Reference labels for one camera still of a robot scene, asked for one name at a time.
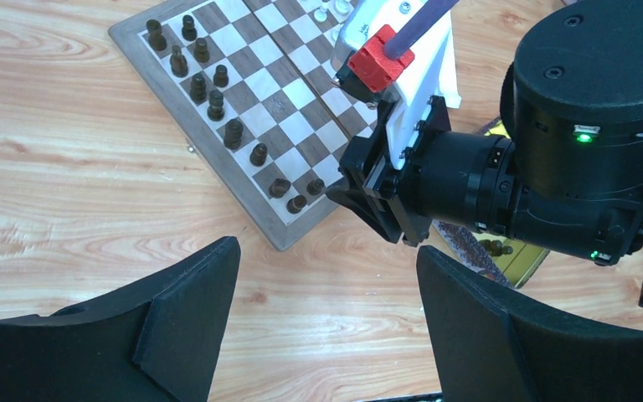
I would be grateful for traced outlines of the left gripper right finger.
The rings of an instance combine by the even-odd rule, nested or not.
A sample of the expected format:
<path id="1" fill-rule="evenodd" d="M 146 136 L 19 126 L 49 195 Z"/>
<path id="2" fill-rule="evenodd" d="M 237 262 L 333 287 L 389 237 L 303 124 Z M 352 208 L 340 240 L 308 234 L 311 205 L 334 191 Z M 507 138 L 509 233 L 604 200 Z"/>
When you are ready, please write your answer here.
<path id="1" fill-rule="evenodd" d="M 432 246 L 419 290 L 446 401 L 643 401 L 643 331 L 500 285 Z"/>

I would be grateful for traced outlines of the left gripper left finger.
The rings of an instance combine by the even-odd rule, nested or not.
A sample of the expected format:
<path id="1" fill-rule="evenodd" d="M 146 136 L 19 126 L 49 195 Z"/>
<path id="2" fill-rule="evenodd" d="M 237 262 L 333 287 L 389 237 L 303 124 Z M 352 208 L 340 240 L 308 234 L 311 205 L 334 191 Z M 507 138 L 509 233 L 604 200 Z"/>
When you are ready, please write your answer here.
<path id="1" fill-rule="evenodd" d="M 0 320 L 0 401 L 205 401 L 239 272 L 225 236 L 49 315 Z"/>

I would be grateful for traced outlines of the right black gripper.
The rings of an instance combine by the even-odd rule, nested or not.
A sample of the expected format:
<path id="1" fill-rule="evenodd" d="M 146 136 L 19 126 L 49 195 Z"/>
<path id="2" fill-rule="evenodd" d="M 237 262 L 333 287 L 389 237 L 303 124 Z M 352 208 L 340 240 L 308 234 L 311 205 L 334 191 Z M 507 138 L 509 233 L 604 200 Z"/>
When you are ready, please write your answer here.
<path id="1" fill-rule="evenodd" d="M 433 221 L 514 236 L 521 183 L 512 141 L 452 131 L 444 99 L 434 96 L 430 119 L 420 122 L 417 141 L 401 152 L 404 165 L 397 170 L 387 125 L 398 107 L 396 101 L 379 103 L 373 133 L 348 143 L 339 162 L 342 178 L 327 186 L 327 197 L 394 244 L 424 242 Z"/>

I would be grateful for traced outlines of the gold metal tray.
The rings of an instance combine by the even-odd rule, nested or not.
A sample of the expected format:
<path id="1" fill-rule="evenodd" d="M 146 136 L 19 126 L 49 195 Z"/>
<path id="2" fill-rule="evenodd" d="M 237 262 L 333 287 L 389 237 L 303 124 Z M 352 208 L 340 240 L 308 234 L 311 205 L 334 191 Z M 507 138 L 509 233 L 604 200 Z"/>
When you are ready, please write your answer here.
<path id="1" fill-rule="evenodd" d="M 499 117 L 470 134 L 468 140 L 465 133 L 456 131 L 435 135 L 432 149 L 440 155 L 433 159 L 425 179 L 438 178 L 440 182 L 429 191 L 433 199 L 430 211 L 440 218 L 434 227 L 461 264 L 500 284 L 518 288 L 543 262 L 548 250 L 498 234 L 472 232 L 476 185 L 467 180 L 473 175 L 444 171 L 451 162 L 473 168 L 475 152 L 467 146 L 476 142 L 478 136 L 491 134 L 507 135 Z"/>

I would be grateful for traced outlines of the wooden folding chess board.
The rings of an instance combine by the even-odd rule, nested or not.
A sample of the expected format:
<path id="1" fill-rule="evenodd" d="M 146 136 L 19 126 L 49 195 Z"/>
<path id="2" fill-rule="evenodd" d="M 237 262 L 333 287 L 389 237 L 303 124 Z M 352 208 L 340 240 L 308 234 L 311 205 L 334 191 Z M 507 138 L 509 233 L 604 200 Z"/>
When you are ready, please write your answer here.
<path id="1" fill-rule="evenodd" d="M 188 138 L 242 204 L 267 240 L 286 250 L 321 223 L 336 205 L 306 185 L 340 178 L 339 160 L 351 137 L 368 136 L 376 113 L 332 84 L 332 51 L 347 15 L 337 2 L 321 13 L 318 1 L 166 1 L 113 25 L 109 35 Z M 210 60 L 193 57 L 195 41 L 181 35 L 192 15 Z M 169 59 L 179 45 L 188 75 L 174 76 Z M 229 84 L 213 84 L 215 67 L 228 67 Z M 224 146 L 224 127 L 244 125 L 237 150 Z M 262 167 L 249 161 L 258 143 L 268 147 Z M 291 188 L 272 198 L 268 188 L 286 178 Z M 299 214 L 286 210 L 307 198 Z"/>

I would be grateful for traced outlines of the dark chess bishop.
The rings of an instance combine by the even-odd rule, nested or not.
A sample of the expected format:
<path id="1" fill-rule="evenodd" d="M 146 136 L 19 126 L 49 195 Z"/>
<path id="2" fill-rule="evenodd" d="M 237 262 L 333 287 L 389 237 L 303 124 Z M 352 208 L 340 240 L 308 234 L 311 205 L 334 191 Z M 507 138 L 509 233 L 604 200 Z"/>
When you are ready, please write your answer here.
<path id="1" fill-rule="evenodd" d="M 188 61 L 183 54 L 182 48 L 177 44 L 172 46 L 169 63 L 171 72 L 174 76 L 184 78 L 188 75 Z"/>

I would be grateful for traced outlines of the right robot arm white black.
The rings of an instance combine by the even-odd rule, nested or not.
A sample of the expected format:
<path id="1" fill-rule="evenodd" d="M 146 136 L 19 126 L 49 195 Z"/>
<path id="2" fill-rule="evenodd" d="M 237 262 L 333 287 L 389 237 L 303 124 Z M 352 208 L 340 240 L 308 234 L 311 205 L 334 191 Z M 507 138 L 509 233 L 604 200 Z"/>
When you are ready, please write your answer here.
<path id="1" fill-rule="evenodd" d="M 642 248 L 643 1 L 579 1 L 533 26 L 502 84 L 505 135 L 454 132 L 443 98 L 424 99 L 401 168 L 400 104 L 384 101 L 327 189 L 385 240 L 416 246 L 439 221 L 601 266 Z"/>

